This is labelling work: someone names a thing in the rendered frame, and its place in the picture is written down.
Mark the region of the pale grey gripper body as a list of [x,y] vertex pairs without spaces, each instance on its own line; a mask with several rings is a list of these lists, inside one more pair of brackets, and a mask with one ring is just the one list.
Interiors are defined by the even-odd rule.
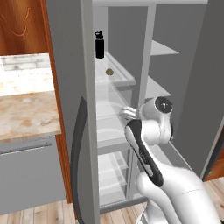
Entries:
[[121,109],[120,116],[126,120],[135,119],[137,116],[137,110],[135,108],[125,106]]

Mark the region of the white fridge shelf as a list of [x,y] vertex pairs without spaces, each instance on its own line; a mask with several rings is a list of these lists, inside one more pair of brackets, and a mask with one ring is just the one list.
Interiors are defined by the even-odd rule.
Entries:
[[[106,75],[111,68],[113,75]],[[103,59],[94,59],[94,78],[96,84],[114,84],[116,87],[133,86],[135,78],[110,53],[105,52]]]

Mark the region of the clear fridge drawer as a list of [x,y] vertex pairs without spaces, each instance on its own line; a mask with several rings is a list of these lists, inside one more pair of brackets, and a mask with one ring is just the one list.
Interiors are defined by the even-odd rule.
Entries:
[[98,157],[101,207],[126,199],[129,159],[129,150],[111,152]]

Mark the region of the grey fridge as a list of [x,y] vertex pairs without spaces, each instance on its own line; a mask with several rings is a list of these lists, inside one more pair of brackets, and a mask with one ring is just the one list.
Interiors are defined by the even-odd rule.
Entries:
[[102,32],[104,52],[110,53],[135,78],[133,86],[95,84],[98,157],[129,150],[126,199],[100,206],[107,213],[144,201],[135,180],[142,170],[135,152],[127,143],[124,127],[128,120],[120,116],[123,107],[137,109],[149,98],[171,95],[150,77],[151,58],[176,51],[153,38],[156,10],[160,4],[206,4],[208,0],[93,0],[94,33]]

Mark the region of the grey fridge door with shelves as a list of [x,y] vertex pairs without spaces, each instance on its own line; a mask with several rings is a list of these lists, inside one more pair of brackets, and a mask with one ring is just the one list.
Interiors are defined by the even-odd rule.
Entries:
[[176,51],[152,57],[150,77],[171,95],[172,143],[201,177],[224,117],[224,0],[158,5],[153,38]]

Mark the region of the grey drawer front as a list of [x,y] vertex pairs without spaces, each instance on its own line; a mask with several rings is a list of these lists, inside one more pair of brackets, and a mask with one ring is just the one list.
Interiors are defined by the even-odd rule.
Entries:
[[66,198],[54,136],[0,143],[0,147],[20,147],[45,142],[52,145],[0,155],[0,215]]

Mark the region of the black water bottle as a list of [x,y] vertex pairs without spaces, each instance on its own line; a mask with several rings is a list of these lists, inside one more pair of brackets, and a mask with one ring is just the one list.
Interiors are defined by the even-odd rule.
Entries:
[[104,37],[101,31],[95,33],[95,57],[97,59],[104,58]]

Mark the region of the wooden wall cupboard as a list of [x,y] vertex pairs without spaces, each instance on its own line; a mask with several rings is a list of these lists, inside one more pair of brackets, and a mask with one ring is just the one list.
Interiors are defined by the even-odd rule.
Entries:
[[42,0],[0,0],[0,56],[47,53]]

